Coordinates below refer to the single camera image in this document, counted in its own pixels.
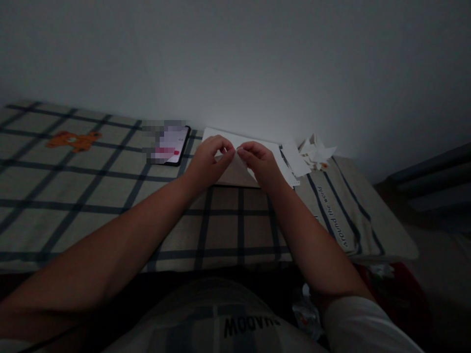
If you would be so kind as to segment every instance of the grey fabric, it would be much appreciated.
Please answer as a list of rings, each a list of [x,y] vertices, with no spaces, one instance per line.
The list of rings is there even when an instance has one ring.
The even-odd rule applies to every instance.
[[[142,121],[22,101],[0,114],[0,270],[34,271],[181,176],[201,143],[193,130],[179,167],[146,164]],[[87,151],[47,148],[61,131],[102,136]],[[346,158],[295,188],[356,261],[415,258],[417,249]],[[267,195],[214,186],[186,210],[144,271],[292,261]]]

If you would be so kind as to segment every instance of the shirt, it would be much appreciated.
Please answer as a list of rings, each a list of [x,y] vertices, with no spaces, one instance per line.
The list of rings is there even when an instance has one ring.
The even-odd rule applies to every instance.
[[[332,352],[422,352],[376,303],[341,298],[327,308],[324,329]],[[0,351],[27,342],[1,340]],[[277,317],[253,292],[221,278],[179,288],[105,352],[326,352]]]

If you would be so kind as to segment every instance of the phone screen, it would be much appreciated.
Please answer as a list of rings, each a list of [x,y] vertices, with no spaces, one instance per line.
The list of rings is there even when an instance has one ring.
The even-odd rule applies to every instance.
[[[178,162],[180,158],[180,154],[183,153],[183,145],[185,144],[185,138],[186,138],[187,133],[188,133],[187,126],[184,126],[181,131],[177,131],[176,133],[177,144],[175,145],[175,151],[173,152],[174,153],[173,156],[170,157],[167,162],[170,162],[170,163]]]
[[[167,126],[152,158],[159,161],[159,164],[178,163],[187,134],[187,126]]]

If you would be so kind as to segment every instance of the forearm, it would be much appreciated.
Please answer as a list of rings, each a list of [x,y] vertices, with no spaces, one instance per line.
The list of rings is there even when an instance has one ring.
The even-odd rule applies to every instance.
[[[1,306],[69,313],[99,306],[142,269],[193,196],[183,177],[167,184],[58,256]]]
[[[340,246],[296,193],[285,183],[269,196],[286,242],[310,288],[325,296],[372,299]]]

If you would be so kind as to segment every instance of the orange teddy bear print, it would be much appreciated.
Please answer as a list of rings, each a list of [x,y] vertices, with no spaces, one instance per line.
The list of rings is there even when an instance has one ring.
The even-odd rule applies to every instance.
[[[99,132],[90,132],[88,135],[77,136],[68,131],[61,131],[54,136],[46,144],[46,147],[55,148],[57,146],[72,146],[75,149],[73,153],[88,151],[96,140],[98,140],[102,134]]]

